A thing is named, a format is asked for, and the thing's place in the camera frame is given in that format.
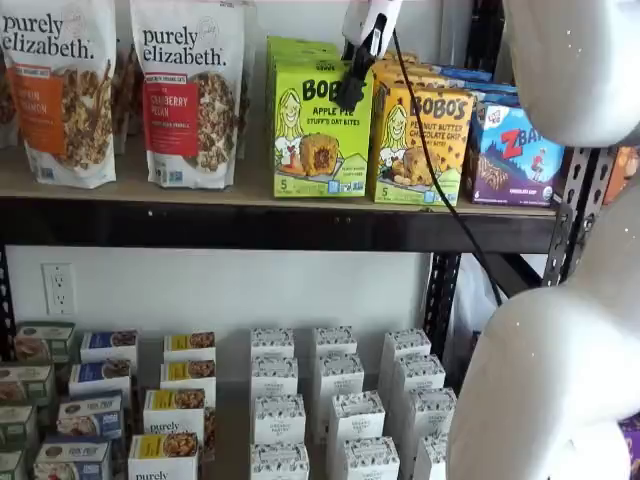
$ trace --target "shelf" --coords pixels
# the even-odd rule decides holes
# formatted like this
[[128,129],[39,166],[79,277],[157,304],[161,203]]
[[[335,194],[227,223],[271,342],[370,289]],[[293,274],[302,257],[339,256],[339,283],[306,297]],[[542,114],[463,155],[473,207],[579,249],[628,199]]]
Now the shelf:
[[[95,190],[37,184],[22,147],[0,151],[0,240],[20,245],[468,252],[444,207],[359,199],[274,199],[266,159],[238,162],[227,191],[147,182],[141,139],[116,158],[118,181]],[[457,210],[487,252],[545,253],[555,212],[473,205]]]

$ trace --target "food package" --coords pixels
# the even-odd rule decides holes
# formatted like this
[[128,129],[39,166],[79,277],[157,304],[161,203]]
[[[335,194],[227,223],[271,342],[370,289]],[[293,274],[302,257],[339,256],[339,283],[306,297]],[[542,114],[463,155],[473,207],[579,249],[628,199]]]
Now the food package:
[[348,64],[276,59],[271,136],[276,197],[364,196],[373,74],[353,112],[335,104]]
[[164,337],[164,362],[216,360],[216,336],[213,332]]
[[376,202],[442,204],[422,148],[420,114],[431,164],[451,204],[458,201],[474,98],[454,88],[418,88],[411,103],[406,85],[380,80],[369,157],[369,185]]
[[548,206],[564,147],[545,139],[518,106],[476,102],[465,168],[474,203]]
[[83,363],[104,360],[128,360],[131,374],[138,370],[138,332],[87,332],[80,345],[80,360]]
[[302,395],[257,397],[251,418],[253,443],[304,443]]
[[204,390],[147,390],[145,433],[193,432],[204,446]]
[[71,322],[22,322],[16,333],[16,358],[21,362],[68,363],[74,330]]
[[378,394],[382,404],[389,409],[391,385],[396,359],[410,353],[431,353],[431,342],[424,330],[412,328],[389,332],[384,336],[382,356],[380,359],[380,373],[378,375]]
[[244,55],[244,7],[215,0],[131,0],[145,76],[149,181],[233,184]]
[[213,360],[163,363],[160,367],[162,390],[204,390],[205,407],[216,406],[216,364]]
[[198,438],[195,433],[134,435],[129,452],[129,480],[196,480]]
[[416,389],[442,388],[444,378],[444,368],[435,355],[411,353],[396,360],[387,428],[399,448],[402,447],[408,393]]
[[331,399],[329,435],[327,437],[327,472],[337,479],[344,459],[344,441],[382,436],[385,411],[377,392],[336,395]]
[[37,180],[81,188],[114,181],[113,0],[1,0],[0,11],[7,73]]
[[413,476],[420,438],[448,434],[456,408],[451,388],[418,389],[409,392],[408,409],[400,448],[403,480]]
[[364,368],[357,354],[319,357],[314,367],[311,431],[315,443],[325,443],[329,433],[331,398],[362,392]]

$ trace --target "red label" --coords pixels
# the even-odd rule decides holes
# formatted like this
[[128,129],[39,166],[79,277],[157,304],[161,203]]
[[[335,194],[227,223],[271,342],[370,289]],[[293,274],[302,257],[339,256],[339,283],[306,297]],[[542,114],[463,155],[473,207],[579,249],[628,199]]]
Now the red label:
[[198,86],[145,83],[144,131],[147,150],[167,155],[198,155]]

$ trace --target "orange label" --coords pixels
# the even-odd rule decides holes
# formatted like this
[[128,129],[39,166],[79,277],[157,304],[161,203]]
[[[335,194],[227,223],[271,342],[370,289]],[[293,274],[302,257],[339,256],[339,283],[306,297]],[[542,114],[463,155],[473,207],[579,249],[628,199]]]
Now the orange label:
[[15,65],[8,73],[26,142],[41,152],[64,154],[62,79],[46,67],[29,65]]

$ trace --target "black cable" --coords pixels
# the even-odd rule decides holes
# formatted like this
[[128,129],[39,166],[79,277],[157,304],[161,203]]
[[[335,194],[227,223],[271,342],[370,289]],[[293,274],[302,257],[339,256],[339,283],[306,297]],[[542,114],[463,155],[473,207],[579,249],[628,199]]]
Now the black cable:
[[460,225],[460,228],[462,228],[462,230],[467,235],[467,237],[469,237],[469,241],[471,241],[471,244],[473,245],[473,248],[476,251],[476,258],[480,262],[480,265],[482,266],[482,268],[484,268],[485,272],[487,272],[487,276],[489,277],[489,283],[491,283],[491,290],[493,290],[493,295],[496,297],[496,304],[500,306],[502,305],[502,297],[500,297],[498,284],[496,283],[493,275],[491,274],[491,270],[489,268],[489,263],[487,262],[487,258],[485,257],[484,252],[482,251],[482,248],[480,248],[478,241],[473,236],[473,233],[471,233],[471,230],[469,229],[469,227],[467,227],[467,224],[464,223],[464,220],[462,219],[462,217],[460,217],[460,214],[456,211],[454,206],[451,205],[451,202],[449,202],[449,199],[447,199],[447,196],[442,191],[442,187],[440,187],[440,183],[438,182],[438,179],[436,177],[436,172],[433,168],[433,165],[431,164],[431,157],[429,156],[427,141],[425,140],[425,136],[424,136],[424,128],[422,126],[422,119],[420,118],[420,113],[419,113],[420,107],[418,106],[416,97],[413,94],[413,87],[411,86],[411,82],[409,82],[409,75],[407,75],[407,70],[404,66],[404,60],[402,59],[402,52],[400,51],[400,42],[398,42],[398,35],[396,34],[395,29],[393,30],[393,42],[396,45],[398,62],[400,63],[400,69],[402,70],[404,83],[407,86],[407,90],[409,90],[409,96],[411,97],[411,106],[413,107],[414,112],[418,112],[416,114],[416,120],[418,122],[418,130],[420,131],[420,140],[422,142],[422,149],[424,150],[424,156],[426,157],[426,160],[427,160],[427,168],[429,169],[429,173],[431,174],[431,178],[433,179],[433,186],[436,187],[436,190],[438,192],[438,195],[440,195],[440,199],[442,200],[442,203],[444,203],[445,207],[447,207],[447,209],[449,210],[453,218]]

